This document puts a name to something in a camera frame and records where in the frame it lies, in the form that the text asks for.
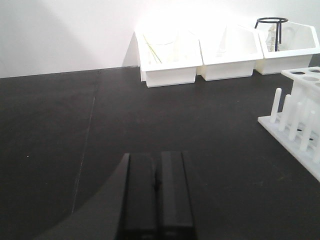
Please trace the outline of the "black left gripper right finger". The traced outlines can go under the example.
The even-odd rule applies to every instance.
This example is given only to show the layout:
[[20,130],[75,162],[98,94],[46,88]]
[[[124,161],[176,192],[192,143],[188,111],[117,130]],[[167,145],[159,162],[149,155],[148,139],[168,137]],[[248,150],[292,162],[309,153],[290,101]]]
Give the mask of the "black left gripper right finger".
[[182,153],[160,155],[158,223],[162,240],[195,240],[195,225]]

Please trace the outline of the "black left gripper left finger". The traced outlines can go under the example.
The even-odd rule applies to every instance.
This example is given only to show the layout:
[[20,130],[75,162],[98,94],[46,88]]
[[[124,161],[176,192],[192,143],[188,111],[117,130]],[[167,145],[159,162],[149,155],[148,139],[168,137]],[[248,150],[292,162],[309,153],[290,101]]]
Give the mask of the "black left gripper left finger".
[[156,164],[149,153],[126,153],[98,192],[38,240],[155,240]]

